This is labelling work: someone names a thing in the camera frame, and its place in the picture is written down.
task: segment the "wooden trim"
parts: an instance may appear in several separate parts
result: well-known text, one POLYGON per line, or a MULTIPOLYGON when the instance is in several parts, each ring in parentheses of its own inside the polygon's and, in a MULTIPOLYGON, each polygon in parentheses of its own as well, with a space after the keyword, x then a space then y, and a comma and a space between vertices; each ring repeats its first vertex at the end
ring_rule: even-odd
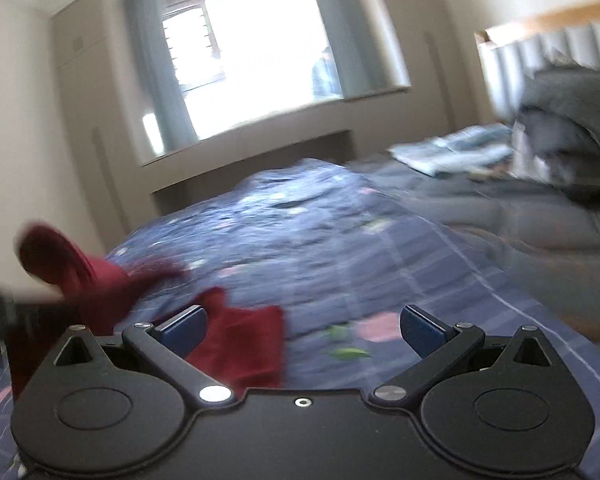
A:
POLYGON ((600 22, 600 1, 569 9, 561 9, 539 16, 533 16, 519 22, 488 28, 475 33, 476 43, 499 47, 516 41, 526 40, 536 34, 558 30, 565 27, 577 27, 586 23, 600 22))

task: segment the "headboard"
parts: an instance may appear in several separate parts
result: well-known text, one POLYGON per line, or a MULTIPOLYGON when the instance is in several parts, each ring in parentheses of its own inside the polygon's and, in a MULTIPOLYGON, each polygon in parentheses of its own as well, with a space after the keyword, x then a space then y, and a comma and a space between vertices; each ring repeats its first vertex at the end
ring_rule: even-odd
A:
POLYGON ((557 56, 600 68, 600 2, 488 28, 475 38, 493 110, 510 122, 527 73, 557 56))

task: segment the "pillow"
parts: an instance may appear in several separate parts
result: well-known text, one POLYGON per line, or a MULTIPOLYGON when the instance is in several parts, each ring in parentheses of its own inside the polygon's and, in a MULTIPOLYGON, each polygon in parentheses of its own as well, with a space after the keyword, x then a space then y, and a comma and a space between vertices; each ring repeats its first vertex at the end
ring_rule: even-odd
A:
POLYGON ((556 66, 527 78, 520 112, 542 110, 573 121, 600 146, 600 70, 556 66))
POLYGON ((600 195, 600 158, 556 153, 543 159, 549 182, 576 202, 600 195))
POLYGON ((600 157, 600 146, 589 132, 568 118, 527 108, 519 113, 517 120, 525 127, 529 147, 535 155, 571 153, 600 157))

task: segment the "metal screw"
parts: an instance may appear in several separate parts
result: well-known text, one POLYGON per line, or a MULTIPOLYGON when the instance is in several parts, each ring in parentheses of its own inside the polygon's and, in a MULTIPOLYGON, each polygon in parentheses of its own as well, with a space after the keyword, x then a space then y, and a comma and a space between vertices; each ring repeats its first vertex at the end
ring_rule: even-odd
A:
POLYGON ((311 399, 307 399, 305 397, 301 397, 300 399, 296 399, 295 405, 298 408, 308 408, 309 406, 311 406, 314 402, 311 399))
POLYGON ((205 386, 200 390, 198 394, 200 399, 206 400, 206 402, 222 402, 231 398, 234 393, 221 384, 214 384, 213 386, 205 386))
POLYGON ((387 400, 388 402, 403 399, 406 394, 407 390, 400 386, 393 386, 392 384, 380 386, 374 391, 374 395, 378 399, 387 400))

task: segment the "circular cap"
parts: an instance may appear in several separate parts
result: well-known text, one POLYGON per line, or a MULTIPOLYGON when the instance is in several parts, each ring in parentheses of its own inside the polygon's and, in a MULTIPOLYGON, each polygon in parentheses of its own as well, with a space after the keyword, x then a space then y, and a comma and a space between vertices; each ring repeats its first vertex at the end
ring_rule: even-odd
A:
POLYGON ((544 399, 514 388, 482 394, 475 400, 474 409, 483 422, 506 431, 532 430, 549 417, 549 405, 544 399))
POLYGON ((392 402, 393 400, 401 400, 406 394, 407 391, 404 388, 401 388, 400 386, 393 386, 392 384, 380 386, 374 391, 374 395, 378 399, 386 400, 387 402, 392 402))
POLYGON ((131 410, 129 398, 110 388, 78 390, 56 405, 58 418, 76 430, 102 430, 119 423, 131 410))
POLYGON ((233 395, 233 392, 226 386, 215 384, 213 386, 205 386, 200 390, 198 395, 200 399, 206 400, 206 402, 222 402, 229 399, 233 395))
POLYGON ((296 399, 296 401, 295 401, 295 405, 298 408, 308 408, 313 403, 314 402, 311 399, 307 399, 306 397, 301 397, 300 399, 296 399))

